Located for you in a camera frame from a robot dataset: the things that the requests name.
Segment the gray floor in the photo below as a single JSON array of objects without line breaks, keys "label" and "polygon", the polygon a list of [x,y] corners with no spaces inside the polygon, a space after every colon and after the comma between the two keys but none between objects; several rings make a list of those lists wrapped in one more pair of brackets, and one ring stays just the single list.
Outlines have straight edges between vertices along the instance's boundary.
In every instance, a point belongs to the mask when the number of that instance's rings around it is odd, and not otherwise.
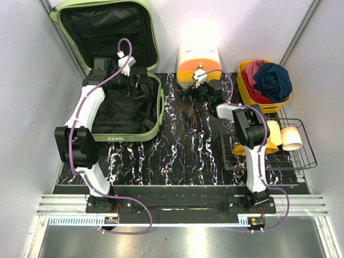
[{"label": "gray floor", "polygon": [[[276,218],[268,220],[277,223]],[[90,227],[48,226],[40,258],[325,257],[317,232],[312,218],[288,218],[275,231],[253,235],[222,228],[154,228],[130,236],[102,234]]]}]

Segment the suitcase lid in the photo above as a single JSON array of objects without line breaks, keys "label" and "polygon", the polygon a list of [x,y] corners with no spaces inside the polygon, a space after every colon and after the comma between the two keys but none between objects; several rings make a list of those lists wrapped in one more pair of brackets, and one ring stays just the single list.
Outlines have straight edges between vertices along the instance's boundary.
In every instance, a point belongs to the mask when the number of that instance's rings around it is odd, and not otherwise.
[{"label": "suitcase lid", "polygon": [[[66,0],[50,12],[84,69],[94,58],[113,58],[118,63],[117,44],[128,38],[133,46],[134,67],[156,68],[159,53],[148,0]],[[126,42],[121,44],[125,55]]]}]

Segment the pink cup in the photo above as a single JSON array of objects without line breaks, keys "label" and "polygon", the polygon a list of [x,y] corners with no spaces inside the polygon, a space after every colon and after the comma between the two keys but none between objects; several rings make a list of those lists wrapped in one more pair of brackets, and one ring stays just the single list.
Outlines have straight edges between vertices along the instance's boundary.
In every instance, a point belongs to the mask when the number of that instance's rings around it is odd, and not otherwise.
[{"label": "pink cup", "polygon": [[296,151],[303,146],[299,130],[296,127],[290,126],[283,128],[281,135],[282,149],[285,151]]}]

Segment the wire rack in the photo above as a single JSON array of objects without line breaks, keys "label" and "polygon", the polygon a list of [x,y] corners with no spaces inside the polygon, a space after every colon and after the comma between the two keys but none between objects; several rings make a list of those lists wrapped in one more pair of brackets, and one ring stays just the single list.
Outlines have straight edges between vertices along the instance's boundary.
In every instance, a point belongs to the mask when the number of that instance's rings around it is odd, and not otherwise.
[{"label": "wire rack", "polygon": [[[298,128],[303,147],[298,150],[285,151],[282,146],[278,146],[279,151],[265,156],[266,171],[273,170],[304,170],[317,166],[317,159],[314,155],[304,124],[300,119],[295,118],[267,118],[276,120],[279,127],[285,128],[293,126]],[[221,123],[221,143],[226,170],[246,170],[246,157],[235,156],[232,149],[239,145],[235,135],[234,122],[223,121]]]}]

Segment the dark blue cloth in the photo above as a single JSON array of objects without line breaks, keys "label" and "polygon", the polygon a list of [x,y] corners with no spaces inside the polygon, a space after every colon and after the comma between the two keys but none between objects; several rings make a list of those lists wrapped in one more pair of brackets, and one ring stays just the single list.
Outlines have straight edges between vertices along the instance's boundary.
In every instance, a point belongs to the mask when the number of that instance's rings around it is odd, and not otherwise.
[{"label": "dark blue cloth", "polygon": [[254,88],[268,97],[271,103],[285,101],[292,92],[288,71],[278,64],[263,64],[253,77],[256,80]]}]

